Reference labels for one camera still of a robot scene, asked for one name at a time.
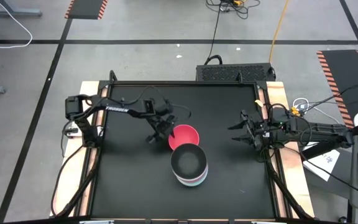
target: black table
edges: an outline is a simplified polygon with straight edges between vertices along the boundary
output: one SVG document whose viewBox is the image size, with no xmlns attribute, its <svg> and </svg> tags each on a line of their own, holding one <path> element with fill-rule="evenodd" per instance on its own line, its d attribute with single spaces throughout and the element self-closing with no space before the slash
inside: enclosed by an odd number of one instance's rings
<svg viewBox="0 0 358 224">
<path fill-rule="evenodd" d="M 145 85 L 114 86 L 110 97 L 135 99 Z M 185 187 L 170 167 L 167 144 L 148 144 L 152 133 L 144 120 L 109 113 L 94 190 L 95 218 L 273 218 L 273 198 L 265 164 L 255 151 L 231 140 L 241 134 L 227 128 L 239 121 L 240 110 L 254 112 L 254 85 L 170 85 L 158 89 L 172 103 L 190 108 L 189 120 L 200 134 L 209 172 L 198 187 Z M 142 98 L 161 96 L 153 89 Z M 175 109 L 179 118 L 187 111 Z"/>
</svg>

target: gray floor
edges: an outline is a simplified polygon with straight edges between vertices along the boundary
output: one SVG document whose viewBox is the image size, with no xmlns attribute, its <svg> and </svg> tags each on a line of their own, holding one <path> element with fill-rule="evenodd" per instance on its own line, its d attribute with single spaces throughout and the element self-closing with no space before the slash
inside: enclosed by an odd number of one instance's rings
<svg viewBox="0 0 358 224">
<path fill-rule="evenodd" d="M 41 18 L 20 18 L 37 40 L 60 38 L 69 0 L 12 0 L 22 7 L 40 8 Z M 249 18 L 221 14 L 217 39 L 272 38 L 284 0 L 264 0 L 250 9 Z M 358 26 L 358 1 L 346 0 Z M 100 21 L 75 20 L 68 39 L 211 39 L 216 13 L 203 0 L 109 1 Z M 27 34 L 8 18 L 0 18 L 0 39 L 26 39 Z M 335 0 L 292 0 L 278 35 L 282 40 L 356 40 L 346 15 Z M 30 45 L 0 50 L 0 206 L 49 71 L 56 45 Z M 62 163 L 59 140 L 64 99 L 80 90 L 82 81 L 105 80 L 114 69 L 120 80 L 194 80 L 195 67 L 205 61 L 209 44 L 65 45 L 32 140 L 6 221 L 47 218 L 56 174 Z M 285 84 L 287 98 L 317 101 L 331 90 L 316 57 L 317 50 L 358 49 L 358 45 L 277 45 L 273 66 Z M 217 44 L 214 54 L 225 63 L 266 62 L 269 45 Z M 341 119 L 334 105 L 319 107 Z M 312 121 L 332 123 L 310 111 Z M 337 220 L 347 202 L 310 187 L 317 217 Z"/>
</svg>

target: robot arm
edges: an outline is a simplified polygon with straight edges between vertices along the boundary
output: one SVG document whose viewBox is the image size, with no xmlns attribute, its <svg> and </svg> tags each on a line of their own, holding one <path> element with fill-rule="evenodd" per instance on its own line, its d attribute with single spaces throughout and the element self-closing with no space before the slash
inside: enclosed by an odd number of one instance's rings
<svg viewBox="0 0 358 224">
<path fill-rule="evenodd" d="M 91 102 L 91 107 L 85 111 L 83 110 L 83 101 L 86 101 L 87 103 Z M 173 126 L 176 117 L 171 114 L 173 112 L 173 106 L 168 100 L 165 100 L 164 105 L 158 107 L 154 105 L 153 99 L 139 101 L 141 102 L 142 110 L 137 111 L 115 106 L 123 103 L 98 95 L 69 96 L 65 100 L 66 119 L 74 121 L 77 124 L 83 133 L 83 144 L 86 147 L 99 147 L 101 144 L 101 138 L 98 136 L 97 127 L 90 125 L 87 119 L 91 114 L 100 110 L 126 113 L 133 118 L 146 119 L 155 131 L 152 135 L 147 137 L 147 142 L 152 142 L 154 140 L 158 141 L 168 137 L 169 134 L 173 134 Z"/>
<path fill-rule="evenodd" d="M 233 140 L 251 144 L 256 151 L 261 151 L 270 146 L 283 147 L 290 141 L 297 141 L 302 144 L 310 141 L 319 142 L 319 144 L 303 152 L 307 159 L 338 147 L 351 147 L 353 145 L 352 130 L 344 125 L 310 123 L 285 108 L 270 108 L 268 114 L 270 115 L 268 119 L 261 119 L 259 114 L 251 116 L 245 110 L 242 110 L 241 122 L 229 129 L 241 129 L 243 135 L 233 138 Z M 312 219 L 296 202 L 274 170 L 272 162 L 267 160 L 266 164 L 268 176 L 280 188 L 283 196 L 288 200 L 299 218 Z"/>
</svg>

